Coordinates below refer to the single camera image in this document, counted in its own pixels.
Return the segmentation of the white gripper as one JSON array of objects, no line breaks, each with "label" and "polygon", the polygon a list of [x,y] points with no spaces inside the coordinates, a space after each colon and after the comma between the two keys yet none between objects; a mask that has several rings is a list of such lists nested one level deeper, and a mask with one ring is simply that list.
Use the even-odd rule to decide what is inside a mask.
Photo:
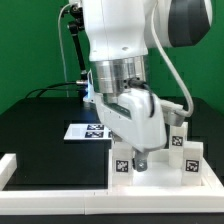
[{"label": "white gripper", "polygon": [[126,116],[106,106],[101,93],[95,94],[101,123],[138,150],[133,158],[133,168],[137,172],[148,168],[148,152],[145,151],[162,149],[167,141],[160,100],[156,95],[153,95],[153,100],[155,109],[153,116],[150,116],[150,95],[146,90],[131,89],[122,93],[118,97],[118,105],[130,112],[130,116]]}]

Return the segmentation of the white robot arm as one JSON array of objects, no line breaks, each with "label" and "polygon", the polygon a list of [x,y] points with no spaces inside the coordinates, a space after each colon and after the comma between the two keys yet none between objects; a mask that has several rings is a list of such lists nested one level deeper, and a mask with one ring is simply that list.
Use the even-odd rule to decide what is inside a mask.
[{"label": "white robot arm", "polygon": [[[165,126],[180,126],[192,97],[166,47],[196,45],[212,25],[211,0],[69,0],[81,11],[90,42],[94,100],[100,121],[130,144],[134,168],[166,145]],[[146,83],[148,50],[159,50],[188,108],[159,99]]]}]

